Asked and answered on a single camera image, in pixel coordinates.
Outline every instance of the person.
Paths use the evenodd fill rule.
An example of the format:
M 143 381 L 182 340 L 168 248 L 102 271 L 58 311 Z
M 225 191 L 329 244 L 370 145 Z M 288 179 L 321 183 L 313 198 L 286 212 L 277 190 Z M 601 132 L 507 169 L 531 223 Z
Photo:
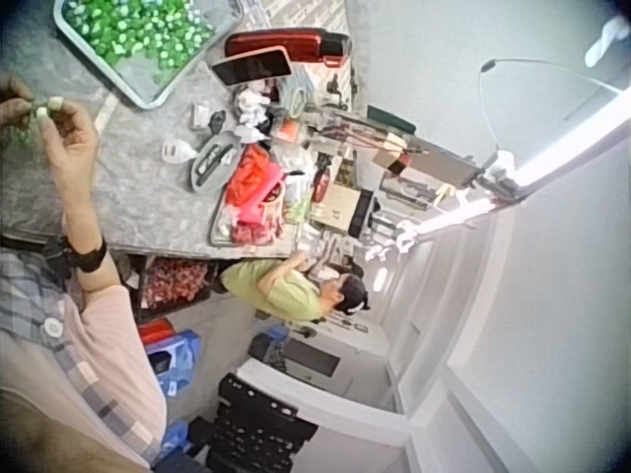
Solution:
M 316 286 L 301 272 L 309 262 L 303 251 L 287 260 L 258 259 L 230 265 L 219 274 L 222 286 L 263 312 L 289 321 L 319 320 L 338 310 L 346 315 L 368 305 L 360 278 L 342 274 Z
M 25 83 L 11 75 L 0 89 L 0 125 L 28 122 L 34 95 Z M 36 121 L 86 304 L 80 313 L 41 254 L 1 248 L 3 433 L 29 471 L 149 471 L 167 405 L 99 229 L 97 133 L 78 103 L 51 99 L 48 109 L 54 121 L 46 107 Z

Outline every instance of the desk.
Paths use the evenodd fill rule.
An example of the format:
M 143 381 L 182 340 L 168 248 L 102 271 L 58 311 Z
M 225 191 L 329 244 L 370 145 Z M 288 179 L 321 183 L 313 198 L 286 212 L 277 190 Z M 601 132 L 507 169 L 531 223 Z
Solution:
M 3 69 L 20 74 L 36 102 L 66 96 L 85 105 L 101 132 L 94 199 L 111 248 L 134 253 L 197 258 L 238 258 L 241 248 L 208 242 L 211 218 L 221 198 L 189 190 L 188 165 L 168 165 L 160 146 L 168 137 L 200 149 L 208 134 L 189 130 L 191 106 L 208 100 L 213 111 L 228 106 L 228 91 L 205 62 L 178 84 L 167 101 L 143 111 L 119 100 L 112 85 L 59 33 L 52 19 L 53 0 L 24 0 L 3 25 Z M 245 24 L 264 28 L 263 18 L 248 2 Z M 208 52 L 219 58 L 221 44 Z M 225 129 L 235 126 L 229 116 Z M 42 242 L 61 231 L 62 208 L 38 137 L 32 149 L 10 144 L 2 151 L 2 232 L 6 237 Z M 247 256 L 282 257 L 294 248 L 297 228 L 275 244 Z

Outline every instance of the power cord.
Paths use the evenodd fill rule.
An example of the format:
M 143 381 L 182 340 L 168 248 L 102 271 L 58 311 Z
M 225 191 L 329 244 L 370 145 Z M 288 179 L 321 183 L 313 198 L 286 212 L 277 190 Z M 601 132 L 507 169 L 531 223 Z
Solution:
M 536 64 L 536 65 L 541 65 L 541 66 L 554 67 L 561 72 L 577 77 L 584 81 L 591 82 L 592 84 L 602 87 L 603 89 L 606 89 L 614 94 L 619 95 L 623 93 L 623 91 L 621 91 L 620 89 L 613 87 L 612 85 L 607 84 L 606 82 L 603 82 L 594 77 L 587 76 L 585 74 L 575 71 L 572 68 L 563 66 L 556 62 L 546 61 L 543 59 L 526 59 L 526 58 L 519 58 L 519 57 L 506 57 L 506 58 L 500 58 L 500 59 L 491 59 L 490 61 L 487 61 L 486 63 L 484 63 L 484 65 L 480 68 L 480 72 L 478 72 L 478 75 L 477 75 L 477 83 L 478 83 L 478 91 L 479 91 L 478 94 L 480 97 L 480 108 L 482 111 L 482 116 L 484 117 L 484 121 L 486 123 L 486 127 L 489 130 L 491 138 L 493 139 L 493 142 L 495 143 L 496 150 L 499 150 L 501 147 L 500 147 L 499 140 L 497 138 L 497 134 L 495 133 L 495 128 L 493 127 L 493 123 L 491 122 L 491 119 L 489 118 L 489 115 L 486 111 L 486 106 L 484 102 L 484 86 L 483 86 L 482 78 L 483 78 L 483 74 L 487 73 L 488 71 L 493 69 L 497 64 L 501 62 L 518 63 L 518 64 Z

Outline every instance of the white button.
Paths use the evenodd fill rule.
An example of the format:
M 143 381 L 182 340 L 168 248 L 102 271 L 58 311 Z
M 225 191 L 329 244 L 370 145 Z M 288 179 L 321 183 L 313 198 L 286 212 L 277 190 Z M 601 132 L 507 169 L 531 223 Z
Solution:
M 43 322 L 43 329 L 53 338 L 63 335 L 63 323 L 56 318 L 49 317 Z

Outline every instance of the green shirt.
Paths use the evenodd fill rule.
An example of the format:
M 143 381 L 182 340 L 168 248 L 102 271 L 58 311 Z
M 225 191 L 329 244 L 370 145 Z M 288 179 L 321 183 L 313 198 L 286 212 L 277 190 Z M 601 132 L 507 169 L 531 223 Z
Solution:
M 245 261 L 224 271 L 221 282 L 235 296 L 276 317 L 291 321 L 322 317 L 317 286 L 296 270 L 276 281 L 267 297 L 260 291 L 258 282 L 279 264 L 275 259 Z

